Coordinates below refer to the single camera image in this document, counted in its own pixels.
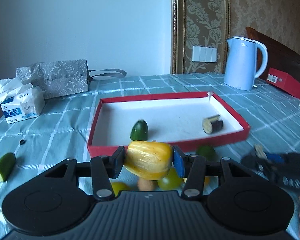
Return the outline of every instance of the green vegetable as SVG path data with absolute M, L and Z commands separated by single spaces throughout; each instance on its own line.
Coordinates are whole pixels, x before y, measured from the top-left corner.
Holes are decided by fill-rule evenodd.
M 138 120 L 130 133 L 132 141 L 146 141 L 148 140 L 148 125 L 145 120 Z
M 8 179 L 15 163 L 16 156 L 13 153 L 7 153 L 0 158 L 0 182 Z
M 167 176 L 158 180 L 158 186 L 161 190 L 174 190 L 183 183 L 183 179 L 180 178 L 175 168 L 171 168 Z
M 209 145 L 202 145 L 195 152 L 197 155 L 201 155 L 207 159 L 207 161 L 214 161 L 216 157 L 216 151 Z
M 119 194 L 120 191 L 122 190 L 130 190 L 129 186 L 123 182 L 112 182 L 111 183 L 113 192 L 115 194 L 115 196 L 117 196 Z

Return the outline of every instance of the light switch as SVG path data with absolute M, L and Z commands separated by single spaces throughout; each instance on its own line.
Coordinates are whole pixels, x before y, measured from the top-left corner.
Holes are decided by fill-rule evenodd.
M 217 49 L 193 46 L 192 47 L 192 61 L 199 62 L 217 62 Z

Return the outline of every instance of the white kettle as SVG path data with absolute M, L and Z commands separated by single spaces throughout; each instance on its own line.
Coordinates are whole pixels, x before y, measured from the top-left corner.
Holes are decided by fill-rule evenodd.
M 266 70 L 268 63 L 267 47 L 259 41 L 242 37 L 232 37 L 227 42 L 229 54 L 224 83 L 242 90 L 252 89 L 254 80 Z M 257 49 L 262 52 L 262 64 L 256 72 Z

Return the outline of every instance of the green checkered tablecloth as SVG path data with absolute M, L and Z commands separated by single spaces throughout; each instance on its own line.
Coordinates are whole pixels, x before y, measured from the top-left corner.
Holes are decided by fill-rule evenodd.
M 34 119 L 8 125 L 0 119 L 0 157 L 14 152 L 17 164 L 9 180 L 0 184 L 0 239 L 9 232 L 1 212 L 4 197 L 19 185 L 66 157 L 78 162 L 90 159 L 87 139 L 100 98 L 186 91 L 213 91 L 231 105 L 251 126 L 248 139 L 217 147 L 218 155 L 240 161 L 254 144 L 270 153 L 300 152 L 299 100 L 256 80 L 251 91 L 237 90 L 223 83 L 221 74 L 135 76 L 94 81 L 90 91 L 49 99 L 42 114 Z M 119 180 L 135 187 L 137 178 L 123 169 Z M 216 186 L 210 183 L 206 193 Z M 91 179 L 80 179 L 79 187 L 92 193 Z M 298 205 L 288 232 L 297 239 Z

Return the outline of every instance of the gray ribbon handle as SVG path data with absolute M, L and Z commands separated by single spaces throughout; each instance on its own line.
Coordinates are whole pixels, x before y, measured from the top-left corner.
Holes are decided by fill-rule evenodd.
M 115 71 L 117 73 L 103 73 L 103 74 L 99 74 L 99 75 L 93 75 L 93 76 L 89 76 L 89 80 L 92 81 L 93 78 L 92 77 L 100 77 L 100 76 L 107 76 L 107 77 L 115 77 L 115 78 L 124 78 L 127 73 L 122 70 L 122 69 L 117 69 L 117 68 L 107 68 L 107 69 L 89 69 L 88 70 L 88 74 L 92 71 Z

